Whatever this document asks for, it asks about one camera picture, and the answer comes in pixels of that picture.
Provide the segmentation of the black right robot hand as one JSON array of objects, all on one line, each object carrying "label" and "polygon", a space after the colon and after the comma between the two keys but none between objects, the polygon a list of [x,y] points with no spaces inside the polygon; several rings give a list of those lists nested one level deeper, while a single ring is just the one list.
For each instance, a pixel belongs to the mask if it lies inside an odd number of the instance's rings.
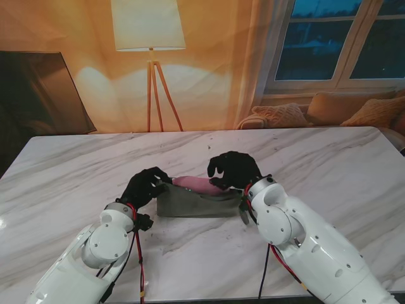
[{"label": "black right robot hand", "polygon": [[210,159],[207,173],[209,182],[222,190],[230,187],[245,189],[250,183],[263,178],[254,158],[237,151],[222,153]]}]

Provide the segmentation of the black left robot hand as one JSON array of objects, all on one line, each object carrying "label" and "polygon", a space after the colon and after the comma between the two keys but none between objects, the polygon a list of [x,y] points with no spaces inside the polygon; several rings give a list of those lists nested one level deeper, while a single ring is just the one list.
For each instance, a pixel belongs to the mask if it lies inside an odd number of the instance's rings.
[{"label": "black left robot hand", "polygon": [[135,174],[116,202],[131,205],[136,211],[165,192],[163,183],[171,184],[169,176],[158,167],[144,169]]}]

